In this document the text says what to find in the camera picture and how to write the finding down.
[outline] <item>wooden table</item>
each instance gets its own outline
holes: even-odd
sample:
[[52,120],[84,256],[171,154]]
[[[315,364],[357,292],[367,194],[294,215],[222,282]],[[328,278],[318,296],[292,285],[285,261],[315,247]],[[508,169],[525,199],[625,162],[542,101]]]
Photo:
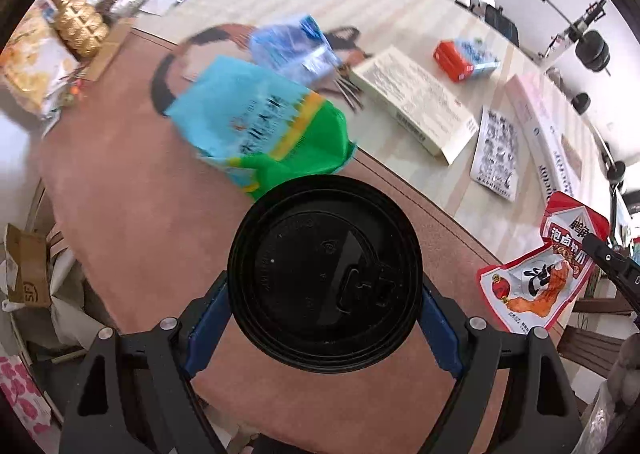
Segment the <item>wooden table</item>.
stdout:
[[[482,105],[488,105],[516,121],[504,84],[516,73],[538,73],[507,39],[449,0],[188,0],[162,17],[141,14],[136,27],[180,43],[213,25],[262,25],[301,12],[311,14],[323,30],[357,28],[360,35],[355,43],[369,54],[393,44],[441,79],[478,120]],[[458,37],[484,39],[502,66],[490,78],[453,84],[437,66],[433,50],[440,40]],[[582,159],[577,198],[608,217],[609,187],[590,130],[549,79],[541,75],[540,84],[556,126]],[[452,216],[498,259],[510,261],[542,244],[539,227],[545,203],[524,138],[520,141],[518,196],[509,203],[471,180],[476,139],[447,167],[386,111],[365,104],[358,115],[340,104],[348,117],[350,137]]]
[[[484,36],[504,59],[503,68],[489,80],[451,89],[476,114],[481,102],[512,113],[502,85],[528,62],[446,0],[189,0],[163,18],[141,16],[139,27],[163,39],[131,34],[100,80],[84,90],[79,105],[63,112],[39,150],[56,220],[123,333],[179,315],[206,291],[225,268],[235,228],[250,205],[220,171],[196,160],[171,121],[154,111],[150,85],[159,63],[176,52],[171,41],[212,25],[258,24],[304,11],[323,28],[354,25],[360,30],[357,44],[367,52],[394,43],[436,74],[430,55],[439,39]],[[591,137],[565,107],[556,103],[554,116],[568,128],[565,133],[583,160],[596,164]],[[357,116],[346,113],[351,134],[372,156],[359,154],[345,173],[388,193],[407,213],[418,232],[424,270],[445,296],[456,299],[468,315],[497,324],[473,280],[479,267],[495,261],[478,241],[503,260],[538,244],[542,195],[526,147],[521,146],[523,185],[510,205],[470,181],[473,142],[447,168],[375,106],[367,105]],[[595,167],[588,171],[584,195],[598,208],[601,178]],[[561,333],[557,326],[552,337],[557,340]],[[486,448],[504,375],[496,378],[474,452]],[[417,328],[379,364],[334,377],[271,360],[232,320],[194,386],[221,410],[313,452],[410,454],[433,426],[452,383]]]

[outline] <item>screw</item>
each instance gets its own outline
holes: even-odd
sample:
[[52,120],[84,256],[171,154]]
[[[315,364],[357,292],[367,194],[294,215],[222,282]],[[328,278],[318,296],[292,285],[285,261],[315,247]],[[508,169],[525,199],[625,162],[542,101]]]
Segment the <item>screw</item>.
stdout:
[[107,340],[113,337],[113,328],[102,328],[98,331],[98,337],[100,340]]
[[160,327],[166,331],[175,328],[177,325],[178,320],[175,317],[165,317],[160,321]]
[[541,340],[544,340],[549,336],[549,332],[543,327],[536,326],[535,328],[533,328],[533,335]]
[[486,320],[482,317],[471,317],[471,319],[469,319],[469,326],[473,329],[477,329],[478,331],[482,330],[486,328]]

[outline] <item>chip bag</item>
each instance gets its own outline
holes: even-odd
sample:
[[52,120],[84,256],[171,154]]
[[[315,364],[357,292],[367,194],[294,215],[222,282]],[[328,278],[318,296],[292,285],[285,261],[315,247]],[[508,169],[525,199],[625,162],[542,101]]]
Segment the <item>chip bag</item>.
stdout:
[[219,56],[166,115],[254,199],[289,179],[337,173],[357,149],[327,99],[232,57]]
[[554,325],[593,270],[593,259],[582,250],[588,233],[606,239],[609,222],[555,192],[540,225],[544,245],[506,265],[478,271],[482,295],[509,331],[527,334],[534,326]]
[[16,102],[41,118],[52,116],[78,61],[38,6],[21,19],[0,54],[1,75]]

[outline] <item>blue gripper pad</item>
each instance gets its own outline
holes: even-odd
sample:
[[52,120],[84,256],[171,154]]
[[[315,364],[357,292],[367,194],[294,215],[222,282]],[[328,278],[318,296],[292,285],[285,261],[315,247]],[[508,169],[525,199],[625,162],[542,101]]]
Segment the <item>blue gripper pad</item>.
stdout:
[[449,371],[456,379],[460,378],[463,367],[458,337],[425,287],[422,287],[422,313],[418,324],[440,369]]
[[229,292],[225,284],[189,335],[189,354],[184,363],[184,369],[191,378],[209,364],[229,319],[231,319],[231,306],[229,306]]

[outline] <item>green snack bag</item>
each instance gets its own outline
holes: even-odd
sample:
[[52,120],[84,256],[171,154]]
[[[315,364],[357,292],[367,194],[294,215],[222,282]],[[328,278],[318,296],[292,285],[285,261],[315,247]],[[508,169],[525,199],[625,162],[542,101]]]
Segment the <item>green snack bag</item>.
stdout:
[[336,173],[356,150],[327,99],[231,57],[218,57],[166,115],[202,160],[254,199],[288,179]]

